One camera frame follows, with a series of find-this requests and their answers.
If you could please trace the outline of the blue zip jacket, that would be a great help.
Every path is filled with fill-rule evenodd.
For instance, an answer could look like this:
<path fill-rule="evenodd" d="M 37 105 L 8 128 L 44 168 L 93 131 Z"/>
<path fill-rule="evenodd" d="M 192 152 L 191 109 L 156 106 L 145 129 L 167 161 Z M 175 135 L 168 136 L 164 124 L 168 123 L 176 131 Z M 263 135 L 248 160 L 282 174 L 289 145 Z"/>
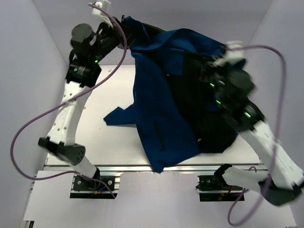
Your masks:
<path fill-rule="evenodd" d="M 223 45 L 190 29 L 164 31 L 131 17 L 122 25 L 135 34 L 133 104 L 114 109 L 105 123 L 134 124 L 157 173 L 201 153 L 223 153 L 237 133 L 202 81 L 207 61 L 221 55 Z"/>

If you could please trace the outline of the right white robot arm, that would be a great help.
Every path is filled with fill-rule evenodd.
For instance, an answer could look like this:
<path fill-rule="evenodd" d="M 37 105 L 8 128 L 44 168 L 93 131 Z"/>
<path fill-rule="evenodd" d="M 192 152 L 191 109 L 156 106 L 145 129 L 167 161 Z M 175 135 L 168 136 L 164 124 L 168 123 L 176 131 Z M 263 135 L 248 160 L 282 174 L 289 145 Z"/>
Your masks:
<path fill-rule="evenodd" d="M 216 110 L 204 113 L 202 128 L 210 134 L 213 148 L 229 147 L 240 136 L 267 171 L 253 173 L 223 164 L 215 171 L 214 182 L 222 190 L 234 185 L 260 192 L 272 205 L 282 206 L 303 194 L 304 172 L 277 142 L 265 115 L 249 99 L 255 84 L 251 75 L 239 67 L 240 63 L 242 59 L 220 58 L 204 69 L 202 83 Z"/>

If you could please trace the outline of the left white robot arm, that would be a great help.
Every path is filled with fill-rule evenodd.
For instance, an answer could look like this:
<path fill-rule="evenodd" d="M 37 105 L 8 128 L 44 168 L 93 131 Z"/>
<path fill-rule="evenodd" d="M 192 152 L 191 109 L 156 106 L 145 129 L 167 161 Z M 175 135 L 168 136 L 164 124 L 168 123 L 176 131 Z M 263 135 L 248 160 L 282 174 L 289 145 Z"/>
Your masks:
<path fill-rule="evenodd" d="M 91 190 L 100 185 L 99 170 L 86 158 L 84 146 L 76 143 L 76 131 L 85 104 L 101 73 L 99 62 L 117 46 L 127 47 L 123 25 L 118 19 L 100 23 L 97 31 L 90 25 L 76 25 L 71 32 L 69 67 L 57 116 L 46 137 L 38 145 L 69 165 Z"/>

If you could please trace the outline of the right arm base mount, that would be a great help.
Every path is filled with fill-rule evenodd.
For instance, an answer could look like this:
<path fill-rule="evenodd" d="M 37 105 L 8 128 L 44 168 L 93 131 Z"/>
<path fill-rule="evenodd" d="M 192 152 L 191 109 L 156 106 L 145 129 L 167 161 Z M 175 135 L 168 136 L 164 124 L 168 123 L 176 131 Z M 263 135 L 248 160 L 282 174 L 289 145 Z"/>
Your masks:
<path fill-rule="evenodd" d="M 228 185 L 222 175 L 232 167 L 231 164 L 221 165 L 212 175 L 199 175 L 196 190 L 201 202 L 229 202 L 235 201 L 244 188 Z"/>

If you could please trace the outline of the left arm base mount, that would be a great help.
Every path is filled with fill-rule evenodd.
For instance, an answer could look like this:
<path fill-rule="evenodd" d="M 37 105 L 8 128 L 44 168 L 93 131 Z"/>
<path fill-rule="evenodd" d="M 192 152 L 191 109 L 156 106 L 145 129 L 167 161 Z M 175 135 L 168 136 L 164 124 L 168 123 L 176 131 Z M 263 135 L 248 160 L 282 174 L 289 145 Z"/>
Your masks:
<path fill-rule="evenodd" d="M 100 180 L 103 184 L 75 175 L 71 185 L 70 198 L 114 200 L 119 190 L 120 176 L 118 174 L 100 174 Z"/>

